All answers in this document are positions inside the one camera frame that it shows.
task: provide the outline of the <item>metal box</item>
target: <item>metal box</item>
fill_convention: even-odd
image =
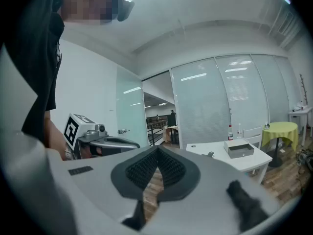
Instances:
[[[224,141],[224,148],[231,159],[253,155],[254,148],[245,139]]]

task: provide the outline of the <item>glass wall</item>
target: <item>glass wall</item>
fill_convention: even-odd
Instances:
[[[179,133],[188,143],[227,140],[230,112],[222,77],[214,59],[172,69]]]
[[[270,122],[288,121],[288,97],[284,79],[273,56],[251,55],[260,76],[268,98]]]
[[[268,122],[265,90],[250,55],[219,57],[216,62],[225,83],[234,138],[239,123],[247,130]]]
[[[301,101],[297,80],[288,58],[275,56],[275,60],[282,73],[288,95],[289,110],[292,111],[294,106]]]

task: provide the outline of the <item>door handle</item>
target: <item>door handle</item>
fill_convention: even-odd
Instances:
[[[126,133],[126,132],[128,132],[128,131],[130,131],[130,130],[122,129],[122,130],[118,130],[117,133],[118,133],[118,134],[124,134],[124,133]]]

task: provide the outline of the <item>white wall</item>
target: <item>white wall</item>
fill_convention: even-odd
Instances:
[[[159,116],[170,115],[171,110],[174,110],[174,112],[176,112],[174,104],[168,104],[164,106],[152,106],[152,107],[146,108],[145,110],[146,110],[146,118],[155,117],[156,115],[159,115]]]
[[[85,115],[117,133],[117,64],[90,50],[60,40],[62,63],[56,83],[56,109],[51,119],[63,132],[69,113]]]
[[[164,73],[142,82],[143,91],[174,104],[170,73]]]
[[[308,105],[313,106],[313,41],[309,32],[304,32],[301,38],[291,47],[288,51],[288,59],[297,78],[302,101],[305,102],[299,74],[304,77]],[[312,125],[313,119],[309,118],[309,123]]]
[[[267,35],[239,26],[211,26],[187,30],[138,54],[136,73],[145,79],[189,62],[227,54],[259,53],[287,56]]]

